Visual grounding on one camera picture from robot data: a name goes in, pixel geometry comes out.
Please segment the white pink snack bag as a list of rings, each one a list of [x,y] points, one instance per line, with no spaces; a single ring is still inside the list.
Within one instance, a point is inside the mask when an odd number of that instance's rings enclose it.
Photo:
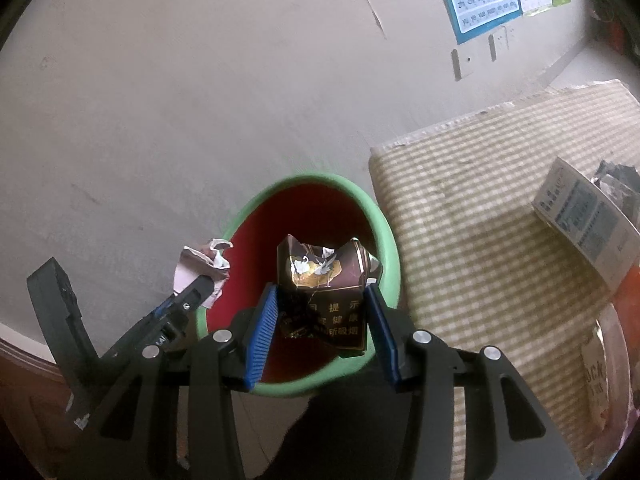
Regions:
[[[597,429],[592,464],[604,468],[622,448],[638,420],[626,339],[612,304],[600,312],[580,352],[589,411]]]

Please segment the green red trash bin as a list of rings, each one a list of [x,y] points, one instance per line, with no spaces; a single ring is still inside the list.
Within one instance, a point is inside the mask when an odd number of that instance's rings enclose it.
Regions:
[[[226,328],[243,309],[255,307],[265,286],[277,277],[277,247],[287,235],[303,243],[337,248],[356,237],[382,264],[378,288],[391,307],[400,299],[401,270],[396,240],[376,201],[337,174],[296,174],[268,186],[231,221],[224,239],[230,276],[213,307],[196,316],[205,337]],[[328,382],[356,374],[375,358],[369,346],[361,356],[341,358],[313,339],[274,335],[256,396],[302,396]]]

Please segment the white wall switch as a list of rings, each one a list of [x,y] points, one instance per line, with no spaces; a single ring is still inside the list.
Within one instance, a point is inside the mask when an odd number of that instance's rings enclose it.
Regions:
[[[510,25],[497,27],[488,37],[489,55],[492,62],[497,62],[510,52],[514,46],[514,28]]]

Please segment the white blue milk carton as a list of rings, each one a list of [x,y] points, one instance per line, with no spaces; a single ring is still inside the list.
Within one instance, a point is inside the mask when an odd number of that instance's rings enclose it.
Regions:
[[[639,231],[600,188],[556,158],[532,206],[615,292],[639,257]]]

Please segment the dark brown cigarette pack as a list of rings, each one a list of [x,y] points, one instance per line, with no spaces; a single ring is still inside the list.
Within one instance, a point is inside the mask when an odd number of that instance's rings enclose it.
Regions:
[[[382,275],[382,263],[358,238],[331,248],[292,235],[277,248],[279,324],[288,339],[315,339],[338,356],[367,349],[363,292]]]

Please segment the white wall socket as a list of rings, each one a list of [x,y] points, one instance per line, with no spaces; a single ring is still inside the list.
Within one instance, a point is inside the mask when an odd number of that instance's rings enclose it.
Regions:
[[[465,46],[457,46],[451,51],[451,63],[454,69],[454,80],[462,81],[474,72],[475,54]]]

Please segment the orange plastic snack bag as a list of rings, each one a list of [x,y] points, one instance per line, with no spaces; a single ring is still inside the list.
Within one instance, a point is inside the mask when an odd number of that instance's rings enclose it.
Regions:
[[[612,304],[622,326],[631,364],[639,361],[640,323],[640,274],[639,266],[632,266],[620,287],[616,290]]]

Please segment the striped beige table cloth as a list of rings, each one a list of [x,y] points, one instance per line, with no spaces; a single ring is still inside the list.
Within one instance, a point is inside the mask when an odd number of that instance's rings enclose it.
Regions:
[[[596,430],[580,348],[610,292],[533,208],[552,162],[582,174],[637,166],[639,104],[618,80],[551,89],[375,148],[370,173],[393,230],[414,324],[450,346],[500,348],[581,470]]]

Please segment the brown paper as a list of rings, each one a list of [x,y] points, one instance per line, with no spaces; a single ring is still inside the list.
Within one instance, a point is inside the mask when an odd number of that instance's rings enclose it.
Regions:
[[[222,289],[228,281],[231,263],[224,256],[224,252],[232,247],[230,240],[223,238],[212,238],[197,248],[184,246],[175,267],[174,294],[179,295],[199,276],[207,276],[213,280],[214,288],[202,306],[210,310],[222,296]]]

